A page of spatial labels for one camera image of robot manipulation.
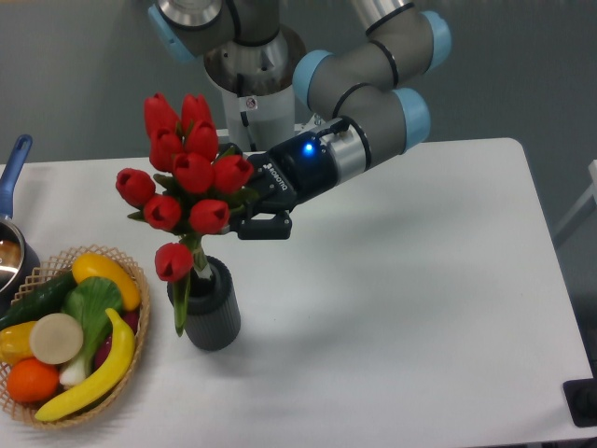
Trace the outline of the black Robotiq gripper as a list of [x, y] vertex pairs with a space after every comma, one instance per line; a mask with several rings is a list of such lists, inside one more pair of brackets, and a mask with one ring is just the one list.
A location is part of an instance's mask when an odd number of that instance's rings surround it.
[[337, 185], [337, 166], [323, 136], [301, 133], [268, 151], [247, 153], [234, 143], [219, 145], [217, 159], [240, 156], [254, 167], [246, 186], [257, 198], [230, 210], [221, 234], [236, 233], [240, 240], [286, 240], [292, 220], [288, 212], [297, 205]]

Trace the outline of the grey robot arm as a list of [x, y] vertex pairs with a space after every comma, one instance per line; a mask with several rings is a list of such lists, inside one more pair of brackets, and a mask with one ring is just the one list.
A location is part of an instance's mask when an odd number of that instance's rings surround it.
[[442, 64], [451, 32], [410, 1], [356, 1], [366, 42], [307, 51], [275, 1], [157, 1], [148, 10], [179, 61], [202, 60], [225, 107], [226, 139], [254, 167], [226, 231], [285, 239], [299, 204], [424, 141], [430, 115], [405, 82]]

